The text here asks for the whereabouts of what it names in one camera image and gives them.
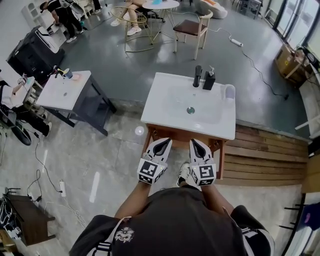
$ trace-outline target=white logo on shirt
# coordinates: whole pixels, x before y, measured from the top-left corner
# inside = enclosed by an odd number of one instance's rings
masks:
[[[115,240],[120,240],[125,243],[125,242],[130,242],[132,240],[133,236],[134,236],[134,231],[129,227],[125,227],[125,228],[119,230],[115,234],[114,238],[115,238]]]

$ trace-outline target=person's arm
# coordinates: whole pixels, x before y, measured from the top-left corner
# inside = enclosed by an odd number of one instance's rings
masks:
[[[225,208],[229,215],[231,215],[234,207],[220,194],[215,185],[202,186],[201,190],[209,210],[224,215],[225,211],[223,208]]]
[[[17,91],[22,87],[22,84],[19,84],[18,86],[14,87],[12,90],[12,95],[16,94]]]
[[[53,17],[54,20],[55,20],[55,24],[56,24],[56,25],[59,25],[59,16],[57,15],[56,11],[53,10],[53,11],[51,12],[51,15],[52,15],[52,17]]]
[[[140,214],[147,204],[150,188],[150,184],[138,182],[134,190],[120,206],[114,217],[122,219],[124,217],[133,217]]]

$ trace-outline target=white sink basin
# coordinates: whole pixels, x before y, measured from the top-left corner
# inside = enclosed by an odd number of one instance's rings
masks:
[[[233,140],[234,86],[214,83],[211,90],[204,90],[203,80],[197,88],[193,81],[191,77],[156,73],[141,121]]]

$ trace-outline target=black soap dispenser bottle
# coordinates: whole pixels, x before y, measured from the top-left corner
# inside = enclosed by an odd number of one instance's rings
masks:
[[[216,81],[215,69],[212,66],[210,66],[210,68],[211,68],[210,72],[208,72],[208,71],[205,72],[204,85],[203,85],[203,89],[209,90],[209,91],[211,91],[212,86],[214,85],[214,83]]]

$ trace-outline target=cup on table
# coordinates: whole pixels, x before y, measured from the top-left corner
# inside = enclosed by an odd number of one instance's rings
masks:
[[[71,79],[73,77],[73,74],[70,70],[70,68],[67,68],[64,72],[63,72],[63,78],[68,78]]]

